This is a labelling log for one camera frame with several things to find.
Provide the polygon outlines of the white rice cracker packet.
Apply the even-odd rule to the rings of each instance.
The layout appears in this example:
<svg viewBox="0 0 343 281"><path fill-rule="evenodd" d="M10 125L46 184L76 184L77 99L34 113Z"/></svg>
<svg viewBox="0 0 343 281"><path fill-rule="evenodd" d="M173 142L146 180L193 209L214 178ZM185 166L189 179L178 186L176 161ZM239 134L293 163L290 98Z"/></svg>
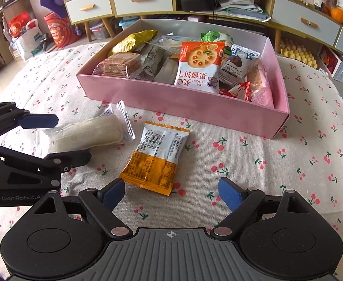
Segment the white rice cracker packet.
<svg viewBox="0 0 343 281"><path fill-rule="evenodd" d="M136 136L124 101L109 104L98 117L46 129L49 151L69 152L108 145L121 145Z"/></svg>

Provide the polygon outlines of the orange and white snack packet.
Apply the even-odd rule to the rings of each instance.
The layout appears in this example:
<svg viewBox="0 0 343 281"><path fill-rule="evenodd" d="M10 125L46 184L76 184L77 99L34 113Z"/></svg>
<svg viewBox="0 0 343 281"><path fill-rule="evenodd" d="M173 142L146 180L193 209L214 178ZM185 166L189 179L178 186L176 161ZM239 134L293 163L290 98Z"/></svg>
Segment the orange and white snack packet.
<svg viewBox="0 0 343 281"><path fill-rule="evenodd" d="M161 195L170 195L188 129L146 121L139 145L119 178Z"/></svg>

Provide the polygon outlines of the pink wafer packet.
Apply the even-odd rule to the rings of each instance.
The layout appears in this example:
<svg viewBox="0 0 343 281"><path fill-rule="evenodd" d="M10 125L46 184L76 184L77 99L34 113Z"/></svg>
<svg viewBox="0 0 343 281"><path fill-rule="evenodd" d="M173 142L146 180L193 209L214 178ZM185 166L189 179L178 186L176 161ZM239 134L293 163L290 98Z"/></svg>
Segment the pink wafer packet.
<svg viewBox="0 0 343 281"><path fill-rule="evenodd" d="M261 59L254 61L245 78L246 82L250 83L251 101L267 108L274 108L271 85Z"/></svg>

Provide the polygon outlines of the red candy packet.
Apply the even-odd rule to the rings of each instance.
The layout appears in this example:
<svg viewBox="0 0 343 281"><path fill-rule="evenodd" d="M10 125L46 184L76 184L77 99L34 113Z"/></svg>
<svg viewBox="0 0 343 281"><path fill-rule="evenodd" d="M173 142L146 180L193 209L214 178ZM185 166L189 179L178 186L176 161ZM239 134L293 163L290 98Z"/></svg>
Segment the red candy packet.
<svg viewBox="0 0 343 281"><path fill-rule="evenodd" d="M243 82L237 84L232 88L222 87L219 88L219 94L228 96L231 98L236 98L239 100L250 101L251 100L251 83Z"/></svg>

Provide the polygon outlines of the brown wafer packet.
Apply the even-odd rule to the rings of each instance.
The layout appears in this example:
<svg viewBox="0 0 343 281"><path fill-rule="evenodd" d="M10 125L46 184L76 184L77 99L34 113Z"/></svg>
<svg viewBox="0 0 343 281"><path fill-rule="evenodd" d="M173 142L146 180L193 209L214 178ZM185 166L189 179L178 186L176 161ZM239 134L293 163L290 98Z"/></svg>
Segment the brown wafer packet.
<svg viewBox="0 0 343 281"><path fill-rule="evenodd" d="M137 53L116 53L101 61L93 75L133 78L142 70L142 58Z"/></svg>

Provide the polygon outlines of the truffle chocolate packet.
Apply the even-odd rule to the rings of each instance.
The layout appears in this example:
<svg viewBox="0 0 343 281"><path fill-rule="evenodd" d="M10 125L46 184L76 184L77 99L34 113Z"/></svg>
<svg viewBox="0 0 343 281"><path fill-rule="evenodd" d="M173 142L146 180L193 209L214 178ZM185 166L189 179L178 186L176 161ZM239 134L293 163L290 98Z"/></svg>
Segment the truffle chocolate packet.
<svg viewBox="0 0 343 281"><path fill-rule="evenodd" d="M245 82L245 76L259 58L259 52L233 44L230 57L219 69L219 81L230 86Z"/></svg>

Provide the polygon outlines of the yellow snack packet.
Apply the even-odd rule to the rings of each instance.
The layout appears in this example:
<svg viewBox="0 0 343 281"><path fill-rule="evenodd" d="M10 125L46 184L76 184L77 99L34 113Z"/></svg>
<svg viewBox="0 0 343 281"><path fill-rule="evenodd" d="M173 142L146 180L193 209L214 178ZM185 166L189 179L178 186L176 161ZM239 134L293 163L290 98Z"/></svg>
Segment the yellow snack packet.
<svg viewBox="0 0 343 281"><path fill-rule="evenodd" d="M158 30L149 29L129 34L128 37L120 41L109 51L108 56L114 55L116 53L133 52L137 47L153 40L153 38L157 36L157 33Z"/></svg>

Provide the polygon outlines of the grey-green snack packet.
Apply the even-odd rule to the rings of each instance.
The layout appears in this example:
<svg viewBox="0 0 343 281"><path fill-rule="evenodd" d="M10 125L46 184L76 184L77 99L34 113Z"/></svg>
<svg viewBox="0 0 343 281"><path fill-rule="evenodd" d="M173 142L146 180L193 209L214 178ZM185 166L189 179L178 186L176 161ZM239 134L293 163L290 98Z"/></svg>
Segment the grey-green snack packet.
<svg viewBox="0 0 343 281"><path fill-rule="evenodd" d="M142 61L142 71L136 76L137 80L153 81L158 73L159 64L165 50L159 46L147 44L139 52Z"/></svg>

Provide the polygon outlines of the lotus root biscuit packet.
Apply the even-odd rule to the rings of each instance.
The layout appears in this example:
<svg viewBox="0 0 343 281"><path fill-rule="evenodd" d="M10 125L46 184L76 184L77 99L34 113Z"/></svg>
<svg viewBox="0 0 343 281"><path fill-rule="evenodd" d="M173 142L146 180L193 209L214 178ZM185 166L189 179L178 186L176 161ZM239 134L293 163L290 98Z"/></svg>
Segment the lotus root biscuit packet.
<svg viewBox="0 0 343 281"><path fill-rule="evenodd" d="M174 85L218 94L224 48L223 41L182 42Z"/></svg>

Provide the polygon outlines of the green snack packet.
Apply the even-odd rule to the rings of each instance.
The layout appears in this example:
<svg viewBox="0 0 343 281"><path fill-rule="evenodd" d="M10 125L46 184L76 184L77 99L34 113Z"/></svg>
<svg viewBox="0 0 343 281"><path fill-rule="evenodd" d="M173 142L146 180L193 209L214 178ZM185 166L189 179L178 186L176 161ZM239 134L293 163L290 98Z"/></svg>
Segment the green snack packet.
<svg viewBox="0 0 343 281"><path fill-rule="evenodd" d="M206 42L220 42L223 41L226 46L232 46L234 44L234 39L232 36L226 33L217 32L213 30L209 30L208 32L201 34L201 41Z"/></svg>

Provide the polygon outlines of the cream cake packet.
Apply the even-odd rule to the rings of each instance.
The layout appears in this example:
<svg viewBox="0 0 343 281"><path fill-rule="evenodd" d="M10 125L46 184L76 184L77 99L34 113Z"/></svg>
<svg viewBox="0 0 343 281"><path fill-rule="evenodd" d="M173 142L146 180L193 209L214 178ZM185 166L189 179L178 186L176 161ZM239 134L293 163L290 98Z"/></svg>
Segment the cream cake packet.
<svg viewBox="0 0 343 281"><path fill-rule="evenodd" d="M179 55L174 54L166 59L154 81L163 84L173 85L177 76Z"/></svg>

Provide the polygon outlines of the white shopping bag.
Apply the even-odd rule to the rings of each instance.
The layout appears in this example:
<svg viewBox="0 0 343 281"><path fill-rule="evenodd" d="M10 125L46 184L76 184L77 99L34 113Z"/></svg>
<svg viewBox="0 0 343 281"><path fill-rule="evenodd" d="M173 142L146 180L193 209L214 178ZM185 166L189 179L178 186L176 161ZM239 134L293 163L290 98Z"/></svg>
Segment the white shopping bag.
<svg viewBox="0 0 343 281"><path fill-rule="evenodd" d="M38 19L31 19L25 25L15 22L9 32L13 45L24 61L42 51L44 34L38 26Z"/></svg>

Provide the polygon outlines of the cherry print floor cloth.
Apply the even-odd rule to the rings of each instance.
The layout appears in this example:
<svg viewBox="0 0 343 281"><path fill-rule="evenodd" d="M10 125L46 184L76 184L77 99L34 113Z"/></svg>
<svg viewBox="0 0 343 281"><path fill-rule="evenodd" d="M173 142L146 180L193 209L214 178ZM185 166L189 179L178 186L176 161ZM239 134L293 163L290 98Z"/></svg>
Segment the cherry print floor cloth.
<svg viewBox="0 0 343 281"><path fill-rule="evenodd" d="M101 47L76 44L8 65L0 71L0 102L56 114L60 125L101 115L107 104L88 99L76 76ZM326 75L286 58L278 62L291 115L271 140L188 116L130 108L136 136L141 136L146 121L186 128L190 134L171 195L128 185L115 215L132 228L210 229L229 212L217 190L219 179L226 176L243 188L269 195L298 191L343 240L343 98ZM335 275L343 280L343 257Z"/></svg>

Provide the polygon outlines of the red lantern bag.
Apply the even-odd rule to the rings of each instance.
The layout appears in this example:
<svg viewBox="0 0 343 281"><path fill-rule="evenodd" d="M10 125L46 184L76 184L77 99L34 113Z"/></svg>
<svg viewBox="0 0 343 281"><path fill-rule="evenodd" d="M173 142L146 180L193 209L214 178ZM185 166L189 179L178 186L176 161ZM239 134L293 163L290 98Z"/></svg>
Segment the red lantern bag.
<svg viewBox="0 0 343 281"><path fill-rule="evenodd" d="M58 48L64 48L79 39L75 27L70 23L68 17L60 18L56 13L50 12L44 17L51 36Z"/></svg>

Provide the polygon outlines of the wooden TV cabinet white drawers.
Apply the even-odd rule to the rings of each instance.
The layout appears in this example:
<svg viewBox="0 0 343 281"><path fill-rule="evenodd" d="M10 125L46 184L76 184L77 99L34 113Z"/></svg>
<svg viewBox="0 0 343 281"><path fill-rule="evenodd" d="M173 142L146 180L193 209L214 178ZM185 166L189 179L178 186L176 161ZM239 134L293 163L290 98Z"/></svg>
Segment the wooden TV cabinet white drawers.
<svg viewBox="0 0 343 281"><path fill-rule="evenodd" d="M137 15L202 14L212 20L230 19L267 26L281 33L309 38L343 54L343 11L319 11L305 0L63 0L71 23Z"/></svg>

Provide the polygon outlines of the yellow egg tray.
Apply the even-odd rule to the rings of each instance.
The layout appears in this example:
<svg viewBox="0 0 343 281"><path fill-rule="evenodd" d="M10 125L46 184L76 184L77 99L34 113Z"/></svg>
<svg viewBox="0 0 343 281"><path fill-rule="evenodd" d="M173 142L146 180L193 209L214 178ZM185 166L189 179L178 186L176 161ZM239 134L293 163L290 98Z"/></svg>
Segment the yellow egg tray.
<svg viewBox="0 0 343 281"><path fill-rule="evenodd" d="M314 69L318 68L318 64L314 55L305 47L292 39L281 38L280 53L287 58L298 60Z"/></svg>

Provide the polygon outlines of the oranges on cabinet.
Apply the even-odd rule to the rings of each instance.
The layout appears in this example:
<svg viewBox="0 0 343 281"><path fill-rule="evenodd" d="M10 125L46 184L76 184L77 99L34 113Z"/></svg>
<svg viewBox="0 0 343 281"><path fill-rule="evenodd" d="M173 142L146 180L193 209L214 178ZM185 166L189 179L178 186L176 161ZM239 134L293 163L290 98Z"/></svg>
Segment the oranges on cabinet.
<svg viewBox="0 0 343 281"><path fill-rule="evenodd" d="M337 5L337 0L320 0L318 8L337 23L343 24L343 9Z"/></svg>

